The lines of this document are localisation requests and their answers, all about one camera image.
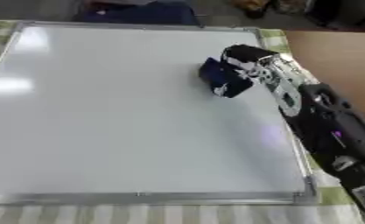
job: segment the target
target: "wooden table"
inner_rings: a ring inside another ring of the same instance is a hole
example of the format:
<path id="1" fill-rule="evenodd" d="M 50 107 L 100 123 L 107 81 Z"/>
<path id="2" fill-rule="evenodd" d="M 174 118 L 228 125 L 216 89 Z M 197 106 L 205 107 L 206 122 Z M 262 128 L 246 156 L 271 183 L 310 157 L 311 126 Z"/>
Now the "wooden table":
<path id="1" fill-rule="evenodd" d="M 297 61 L 365 115 L 365 33 L 288 31 Z"/>

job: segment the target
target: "white surface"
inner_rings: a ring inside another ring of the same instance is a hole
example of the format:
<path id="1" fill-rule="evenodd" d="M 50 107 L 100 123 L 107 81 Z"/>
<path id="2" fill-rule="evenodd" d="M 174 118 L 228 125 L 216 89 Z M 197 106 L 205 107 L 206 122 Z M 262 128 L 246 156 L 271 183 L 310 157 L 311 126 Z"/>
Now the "white surface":
<path id="1" fill-rule="evenodd" d="M 30 27 L 0 65 L 0 193 L 296 192 L 277 106 L 197 71 L 248 32 Z"/>

